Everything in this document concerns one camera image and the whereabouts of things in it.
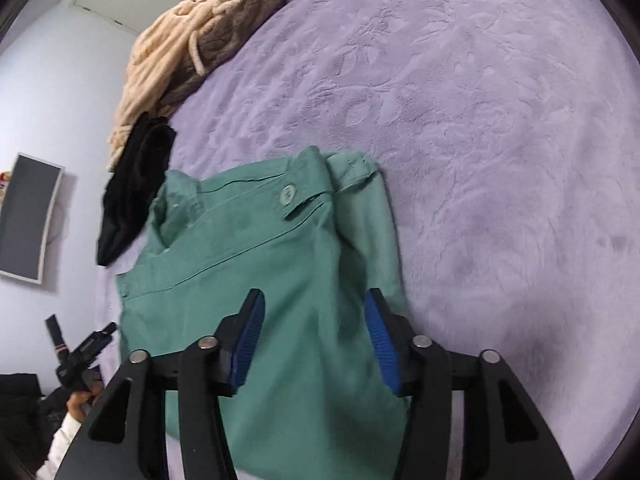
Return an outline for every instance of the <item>tv screen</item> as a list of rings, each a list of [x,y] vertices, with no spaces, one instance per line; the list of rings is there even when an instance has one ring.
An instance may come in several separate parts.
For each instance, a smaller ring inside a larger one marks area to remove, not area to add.
[[[0,208],[0,274],[42,282],[44,249],[64,168],[20,154]]]

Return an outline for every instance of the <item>purple blanket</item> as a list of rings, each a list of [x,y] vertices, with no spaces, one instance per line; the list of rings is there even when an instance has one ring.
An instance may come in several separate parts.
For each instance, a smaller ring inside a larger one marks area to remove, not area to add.
[[[290,0],[174,116],[171,166],[377,159],[416,325],[500,351],[590,480],[640,405],[639,102],[598,0]]]

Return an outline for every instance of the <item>metal screw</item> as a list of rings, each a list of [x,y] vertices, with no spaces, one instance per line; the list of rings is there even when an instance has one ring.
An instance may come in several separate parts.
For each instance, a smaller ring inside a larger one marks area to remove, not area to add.
[[[149,357],[149,354],[146,353],[144,350],[135,350],[131,352],[131,355],[129,356],[129,361],[131,361],[133,364],[137,364],[144,361],[147,357]]]
[[[433,341],[425,335],[417,335],[414,337],[414,345],[418,348],[429,348]]]
[[[215,348],[216,346],[218,346],[218,340],[212,335],[206,335],[198,340],[198,346],[203,350]]]
[[[500,354],[498,354],[498,352],[496,352],[495,350],[485,350],[484,352],[482,352],[482,359],[484,359],[488,363],[491,363],[492,365],[495,365],[496,363],[500,362]]]

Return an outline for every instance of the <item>person's hand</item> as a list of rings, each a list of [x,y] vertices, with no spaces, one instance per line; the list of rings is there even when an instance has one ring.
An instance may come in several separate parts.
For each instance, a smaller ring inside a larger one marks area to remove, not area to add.
[[[92,397],[94,397],[95,402],[95,399],[100,396],[103,390],[104,384],[100,381],[95,381],[90,392],[73,392],[66,402],[66,409],[69,415],[78,422],[83,422],[84,412],[82,411],[82,405],[89,402]]]

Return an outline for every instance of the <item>shirt sleeve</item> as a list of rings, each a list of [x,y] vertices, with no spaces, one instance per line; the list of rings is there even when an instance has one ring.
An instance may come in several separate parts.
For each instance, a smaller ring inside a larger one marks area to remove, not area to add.
[[[53,442],[51,448],[49,448],[49,455],[44,465],[38,469],[36,477],[38,480],[53,480],[58,472],[58,468],[62,463],[62,459],[65,457],[66,450],[71,446],[71,441],[76,436],[76,433],[80,429],[81,423],[75,420],[68,413],[65,415],[62,421],[62,426],[56,431],[53,436]]]

